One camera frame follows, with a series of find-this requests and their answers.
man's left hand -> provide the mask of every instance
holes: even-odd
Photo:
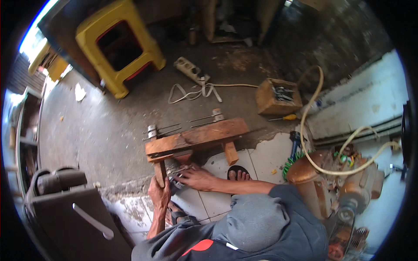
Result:
[[[154,210],[166,209],[168,203],[170,202],[171,191],[170,181],[168,180],[168,177],[166,177],[164,183],[166,186],[164,188],[161,188],[155,176],[151,179],[151,184],[148,189],[148,195],[150,196],[154,204]]]

screwdriver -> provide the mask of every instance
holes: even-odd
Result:
[[[277,121],[277,120],[285,120],[285,121],[293,121],[294,119],[297,119],[296,114],[289,114],[288,116],[284,116],[282,118],[276,118],[276,119],[269,119],[268,121]]]

power strip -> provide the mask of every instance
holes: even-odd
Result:
[[[209,75],[206,73],[202,75],[202,70],[184,57],[178,58],[174,62],[174,67],[195,81],[198,85],[203,85],[210,79]]]

white wall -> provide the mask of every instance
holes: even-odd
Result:
[[[355,144],[354,147],[362,157],[372,157],[388,141],[389,138],[384,137],[379,142],[370,140]],[[402,152],[392,152],[386,148],[375,162],[378,169],[387,174],[390,163],[403,166]],[[378,248],[384,241],[398,215],[404,194],[405,182],[400,180],[400,172],[394,172],[385,179],[380,197],[371,200],[366,210],[356,217],[356,228],[370,229],[367,237],[369,247]]]
[[[385,54],[321,100],[324,109],[307,119],[314,139],[352,132],[402,115],[408,94],[398,53],[392,50]]]

yellow hose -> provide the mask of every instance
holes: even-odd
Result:
[[[311,108],[312,104],[314,103],[316,97],[318,96],[319,92],[322,89],[322,85],[324,84],[324,72],[322,71],[322,68],[318,65],[314,65],[309,67],[300,77],[299,81],[296,83],[298,86],[299,84],[302,82],[303,78],[306,76],[306,74],[311,70],[311,69],[315,69],[318,68],[319,70],[319,83],[318,83],[318,87],[315,90],[315,93],[313,94],[312,98],[309,100],[307,109],[303,112],[302,115],[302,119],[301,119],[301,145],[302,145],[302,150],[306,155],[306,158],[308,158],[309,162],[312,164],[312,166],[314,168],[316,168],[319,172],[327,174],[327,175],[351,175],[357,172],[360,172],[362,170],[364,170],[365,168],[367,168],[370,164],[372,164],[375,159],[382,153],[382,151],[388,147],[388,146],[393,146],[393,147],[397,147],[400,148],[400,145],[396,142],[386,142],[385,144],[382,145],[382,147],[380,147],[380,149],[377,151],[377,153],[370,159],[368,160],[365,164],[361,165],[360,167],[358,167],[357,169],[354,170],[348,170],[348,171],[330,171],[330,170],[324,170],[323,168],[321,168],[320,166],[318,166],[317,164],[315,164],[315,162],[311,159],[311,157],[309,156],[308,152],[306,151],[305,148],[305,142],[303,141],[303,129],[304,129],[304,125],[305,125],[305,119],[306,116],[308,114],[309,109]],[[362,126],[360,128],[358,128],[348,139],[347,141],[344,143],[344,145],[341,147],[340,151],[339,151],[339,155],[341,154],[341,152],[345,149],[345,147],[355,138],[355,136],[357,134],[359,134],[361,131],[363,131],[364,129],[370,129],[372,130],[378,137],[379,135],[377,134],[377,132],[370,126]]]

